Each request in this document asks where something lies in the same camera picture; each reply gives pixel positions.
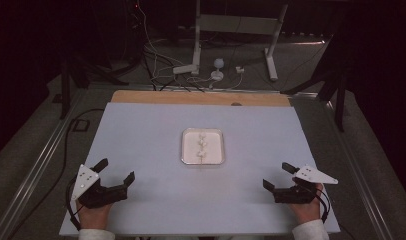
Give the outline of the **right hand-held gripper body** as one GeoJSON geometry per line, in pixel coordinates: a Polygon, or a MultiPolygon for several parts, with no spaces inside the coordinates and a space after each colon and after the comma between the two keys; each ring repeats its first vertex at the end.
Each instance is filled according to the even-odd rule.
{"type": "Polygon", "coordinates": [[[320,170],[305,165],[297,168],[293,175],[294,186],[289,188],[275,188],[273,196],[276,203],[305,204],[310,203],[316,196],[317,183],[337,184],[338,180],[321,172],[320,170]]]}

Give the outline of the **person's right hand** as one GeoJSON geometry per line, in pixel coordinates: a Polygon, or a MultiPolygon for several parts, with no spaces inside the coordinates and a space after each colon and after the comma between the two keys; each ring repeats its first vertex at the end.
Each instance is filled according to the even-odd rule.
{"type": "Polygon", "coordinates": [[[323,190],[323,185],[321,183],[317,183],[316,188],[318,189],[317,196],[310,203],[289,204],[289,208],[294,213],[299,224],[319,220],[321,218],[319,198],[323,190]]]}

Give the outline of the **black tripod stand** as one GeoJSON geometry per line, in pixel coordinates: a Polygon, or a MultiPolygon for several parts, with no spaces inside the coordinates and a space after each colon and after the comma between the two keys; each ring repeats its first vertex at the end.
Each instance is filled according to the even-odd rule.
{"type": "Polygon", "coordinates": [[[347,83],[346,64],[348,60],[349,57],[343,37],[339,33],[336,33],[329,40],[328,46],[311,77],[291,89],[281,90],[281,93],[295,95],[310,86],[323,82],[317,98],[320,101],[326,102],[330,101],[333,95],[336,95],[334,121],[337,128],[343,132],[345,87],[347,83]]]}
{"type": "Polygon", "coordinates": [[[71,87],[74,82],[79,88],[87,88],[90,81],[86,73],[91,72],[114,85],[126,86],[127,83],[120,81],[109,73],[103,71],[98,66],[90,63],[79,55],[61,57],[61,93],[59,100],[62,104],[61,119],[65,119],[71,108],[71,87]]]}

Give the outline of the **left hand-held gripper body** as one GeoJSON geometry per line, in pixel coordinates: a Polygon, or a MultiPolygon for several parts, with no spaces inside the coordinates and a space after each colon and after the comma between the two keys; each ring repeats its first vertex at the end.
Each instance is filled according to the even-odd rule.
{"type": "Polygon", "coordinates": [[[78,200],[89,209],[100,208],[118,201],[125,200],[128,196],[128,187],[120,185],[105,187],[101,185],[100,173],[81,164],[75,177],[71,200],[78,200]]]}

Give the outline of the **white power strip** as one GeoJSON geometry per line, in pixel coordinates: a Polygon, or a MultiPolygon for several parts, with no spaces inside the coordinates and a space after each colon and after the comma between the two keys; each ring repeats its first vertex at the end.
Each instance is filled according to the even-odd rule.
{"type": "Polygon", "coordinates": [[[194,64],[190,65],[184,65],[184,66],[179,66],[179,67],[174,67],[173,68],[173,74],[174,75],[179,75],[179,74],[184,74],[184,73],[191,73],[194,71],[197,71],[198,67],[194,64]]]}

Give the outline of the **pale table cover sheet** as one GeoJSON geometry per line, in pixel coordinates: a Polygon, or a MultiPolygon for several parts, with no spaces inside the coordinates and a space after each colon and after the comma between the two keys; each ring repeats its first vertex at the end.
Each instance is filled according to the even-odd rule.
{"type": "Polygon", "coordinates": [[[109,230],[121,236],[276,235],[295,217],[277,204],[264,181],[290,187],[282,170],[314,162],[291,107],[168,104],[107,105],[86,163],[107,159],[106,186],[136,176],[126,200],[110,213],[109,230]],[[224,137],[220,165],[186,165],[182,133],[214,128],[224,137]]]}

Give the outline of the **aluminium floor rail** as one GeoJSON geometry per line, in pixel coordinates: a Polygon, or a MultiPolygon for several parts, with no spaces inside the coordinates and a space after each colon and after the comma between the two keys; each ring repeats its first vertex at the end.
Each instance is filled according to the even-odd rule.
{"type": "Polygon", "coordinates": [[[80,89],[73,95],[70,109],[67,111],[65,118],[58,121],[37,160],[34,162],[19,188],[15,192],[13,199],[8,205],[8,208],[0,218],[0,240],[7,240],[10,233],[15,228],[15,225],[17,224],[27,202],[34,192],[36,185],[41,179],[48,163],[59,145],[59,142],[68,128],[69,119],[72,117],[73,111],[81,102],[85,93],[86,91],[84,89],[80,89]]]}
{"type": "Polygon", "coordinates": [[[316,166],[339,180],[338,185],[326,187],[332,204],[328,218],[339,224],[339,231],[330,239],[394,240],[356,157],[336,127],[332,104],[319,101],[314,94],[292,96],[290,102],[316,166]]]}

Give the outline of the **person's left hand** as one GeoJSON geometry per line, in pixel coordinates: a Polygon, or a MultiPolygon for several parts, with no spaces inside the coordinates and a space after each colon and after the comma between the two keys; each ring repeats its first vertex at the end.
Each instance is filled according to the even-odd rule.
{"type": "Polygon", "coordinates": [[[112,208],[111,204],[89,209],[77,201],[76,207],[78,208],[79,223],[82,229],[107,229],[109,213],[112,208]]]}

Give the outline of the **grey metal stand frame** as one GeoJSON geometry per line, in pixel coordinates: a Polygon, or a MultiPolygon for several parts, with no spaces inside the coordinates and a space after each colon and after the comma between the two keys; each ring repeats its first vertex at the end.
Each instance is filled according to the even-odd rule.
{"type": "Polygon", "coordinates": [[[195,40],[191,74],[194,76],[199,74],[201,55],[200,33],[202,31],[271,35],[272,42],[268,48],[264,49],[264,56],[269,79],[271,81],[276,81],[278,79],[278,74],[273,53],[287,9],[288,5],[282,4],[279,16],[276,18],[202,14],[201,0],[196,0],[195,40]]]}

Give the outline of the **white square tray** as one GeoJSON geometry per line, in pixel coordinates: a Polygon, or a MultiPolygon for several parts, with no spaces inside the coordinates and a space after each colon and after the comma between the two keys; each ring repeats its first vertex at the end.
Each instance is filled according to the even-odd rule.
{"type": "Polygon", "coordinates": [[[188,128],[182,133],[181,140],[181,161],[187,165],[200,165],[200,159],[196,156],[199,151],[199,134],[206,134],[205,147],[207,152],[203,165],[220,165],[225,160],[223,133],[213,128],[188,128]]]}

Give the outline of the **small white round lamp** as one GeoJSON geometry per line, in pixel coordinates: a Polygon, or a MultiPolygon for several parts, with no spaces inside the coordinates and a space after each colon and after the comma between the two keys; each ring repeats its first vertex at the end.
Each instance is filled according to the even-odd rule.
{"type": "Polygon", "coordinates": [[[224,67],[224,60],[222,58],[217,58],[214,61],[215,70],[211,73],[211,78],[215,81],[221,81],[224,77],[221,69],[224,67]]]}

